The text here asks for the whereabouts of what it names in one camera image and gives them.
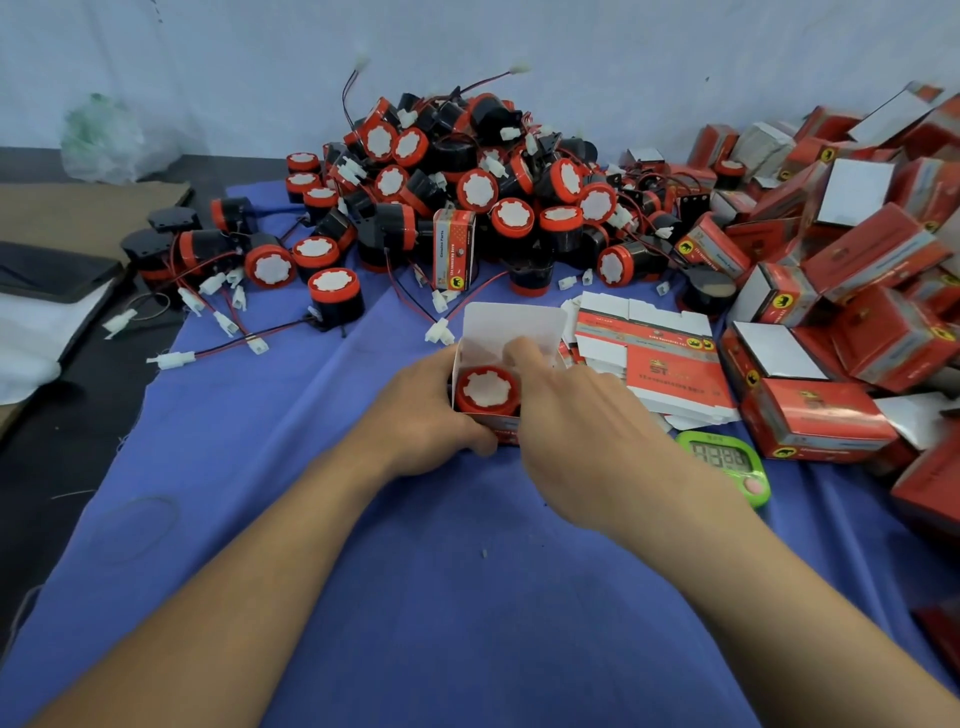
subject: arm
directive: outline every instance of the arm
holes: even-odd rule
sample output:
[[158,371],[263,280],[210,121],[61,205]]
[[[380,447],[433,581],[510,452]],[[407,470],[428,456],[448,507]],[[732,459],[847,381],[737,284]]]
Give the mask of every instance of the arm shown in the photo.
[[523,388],[523,464],[567,520],[669,580],[764,725],[960,725],[960,703],[834,591],[726,477],[680,449],[612,375],[506,351]]
[[460,449],[496,450],[489,430],[450,409],[453,355],[446,349],[400,372],[337,447],[31,725],[258,725],[377,491]]

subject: plastic bag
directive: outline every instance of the plastic bag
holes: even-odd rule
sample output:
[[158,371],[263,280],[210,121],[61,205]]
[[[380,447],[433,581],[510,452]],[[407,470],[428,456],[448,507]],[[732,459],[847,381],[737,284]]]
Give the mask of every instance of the plastic bag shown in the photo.
[[172,130],[146,128],[126,105],[100,93],[67,112],[65,121],[60,156],[64,171],[78,180],[136,182],[180,157]]

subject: cardboard box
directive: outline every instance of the cardboard box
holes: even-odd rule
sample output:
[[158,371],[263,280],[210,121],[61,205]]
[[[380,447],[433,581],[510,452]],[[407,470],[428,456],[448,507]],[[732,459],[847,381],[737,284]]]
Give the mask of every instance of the cardboard box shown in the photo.
[[731,321],[720,337],[720,352],[741,397],[761,379],[828,380],[790,330],[780,325]]
[[956,336],[926,306],[882,286],[863,291],[841,311],[830,339],[851,376],[896,393],[960,352]]
[[747,221],[756,206],[756,200],[746,192],[714,190],[710,195],[710,215],[721,228]]
[[843,141],[847,138],[847,132],[861,121],[862,113],[817,107],[807,116],[793,138],[798,142],[808,136],[818,136],[826,141]]
[[730,158],[747,168],[745,177],[775,177],[795,144],[789,134],[759,122],[740,135]]
[[867,464],[867,470],[877,477],[901,473],[921,453],[939,445],[948,431],[948,422],[940,410],[951,405],[952,401],[940,392],[876,400],[876,406],[900,437],[878,452]]
[[802,267],[817,293],[842,303],[870,285],[899,285],[948,255],[932,233],[888,203]]
[[850,138],[861,144],[883,146],[932,111],[933,107],[903,90],[850,129]]
[[936,266],[907,283],[903,295],[914,303],[923,303],[941,316],[960,304],[960,279]]
[[743,282],[752,265],[750,258],[720,230],[709,213],[697,220],[674,250],[688,263],[704,263],[726,273],[737,285]]
[[782,182],[756,203],[756,207],[750,213],[750,220],[775,220],[802,214],[807,198],[820,185],[827,170],[828,166],[818,161],[800,174],[794,175],[789,181]]
[[946,99],[903,137],[903,149],[911,159],[939,156],[949,147],[960,147],[960,94]]
[[740,410],[765,457],[858,463],[897,439],[855,384],[762,379]]
[[796,327],[819,298],[800,268],[758,263],[740,289],[727,320]]
[[857,379],[847,374],[847,370],[843,368],[828,328],[795,327],[790,329],[790,333],[830,381],[857,382]]
[[877,212],[887,200],[893,164],[836,159],[804,206],[801,236],[832,242]]
[[620,156],[620,166],[627,169],[635,164],[661,175],[667,174],[668,165],[663,154],[655,147],[628,147]]
[[920,158],[904,164],[894,174],[887,200],[936,232],[960,207],[960,161]]
[[707,124],[697,134],[686,163],[691,167],[712,169],[718,161],[723,161],[730,156],[733,145],[739,138],[740,133],[731,126]]
[[727,225],[724,232],[753,263],[783,254],[786,244],[800,231],[799,217],[757,220]]
[[768,192],[772,192],[780,186],[780,180],[774,177],[750,177],[747,186],[743,191],[746,192],[755,202],[759,202],[766,197]]
[[912,522],[960,537],[960,421],[948,423],[940,444],[906,469],[890,495]]
[[622,377],[651,412],[713,425],[739,420],[703,314],[585,291],[576,334],[588,366]]
[[[543,355],[553,360],[555,367],[562,367],[564,364],[558,351],[565,323],[564,311],[551,306],[468,303],[464,308],[464,333],[453,360],[454,392],[462,369],[487,364],[504,366],[503,348],[518,336],[533,339]],[[451,393],[450,406],[454,405],[453,398]],[[519,417],[476,414],[470,416],[493,430],[502,445],[517,444]]]

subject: green timer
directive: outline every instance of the green timer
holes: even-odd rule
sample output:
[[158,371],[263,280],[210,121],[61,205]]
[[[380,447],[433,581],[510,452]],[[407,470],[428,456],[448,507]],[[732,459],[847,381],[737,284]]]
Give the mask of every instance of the green timer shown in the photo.
[[743,440],[691,429],[681,432],[677,443],[733,478],[740,493],[754,508],[770,499],[770,481],[763,471],[763,464],[756,450]]

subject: cardboard sheet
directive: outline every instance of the cardboard sheet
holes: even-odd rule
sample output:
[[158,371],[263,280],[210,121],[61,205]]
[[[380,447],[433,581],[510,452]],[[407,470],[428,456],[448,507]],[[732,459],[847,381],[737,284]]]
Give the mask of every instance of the cardboard sheet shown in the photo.
[[[120,241],[146,227],[150,212],[189,192],[185,182],[0,184],[0,240],[126,262]],[[0,406],[0,437],[26,403]]]

